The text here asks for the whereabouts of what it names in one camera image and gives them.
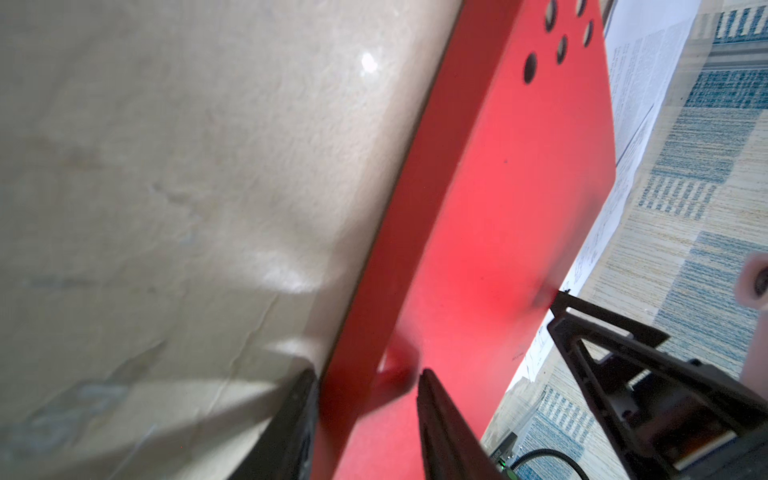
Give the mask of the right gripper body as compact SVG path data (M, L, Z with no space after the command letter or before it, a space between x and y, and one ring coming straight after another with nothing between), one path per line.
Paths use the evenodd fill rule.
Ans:
M632 479L767 475L767 402L713 365L621 356L617 454Z

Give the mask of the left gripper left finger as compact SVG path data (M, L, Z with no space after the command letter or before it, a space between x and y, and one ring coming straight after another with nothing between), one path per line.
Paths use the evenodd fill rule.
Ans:
M253 449L231 480L309 479L319 412L315 371L301 372Z

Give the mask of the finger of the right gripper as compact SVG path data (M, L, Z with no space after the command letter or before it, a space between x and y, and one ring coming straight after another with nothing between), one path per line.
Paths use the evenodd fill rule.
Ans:
M648 369L643 349L670 336L567 291L555 295L550 311L547 330L611 444L620 455L651 456L653 448L631 425L640 407L630 381Z

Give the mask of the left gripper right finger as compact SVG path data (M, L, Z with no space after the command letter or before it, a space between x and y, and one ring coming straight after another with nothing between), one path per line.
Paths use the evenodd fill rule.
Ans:
M416 405L426 479L505 478L431 369L419 376Z

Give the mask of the diagram sheet top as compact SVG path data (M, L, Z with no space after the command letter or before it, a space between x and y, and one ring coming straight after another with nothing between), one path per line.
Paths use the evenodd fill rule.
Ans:
M561 290L569 290L571 294L575 295L580 293L616 232L659 111L659 103L653 104L647 110L626 148L619 156L616 165L615 184L566 275L560 287ZM554 347L554 343L547 332L547 325L553 319L554 315L547 311L531 346L507 388L508 391L523 379L530 382L536 380L544 361Z

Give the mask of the red folder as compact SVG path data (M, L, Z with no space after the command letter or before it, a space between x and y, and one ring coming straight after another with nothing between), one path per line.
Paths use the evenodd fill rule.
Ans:
M596 1L466 1L320 389L315 479L420 479L433 371L486 430L615 179Z

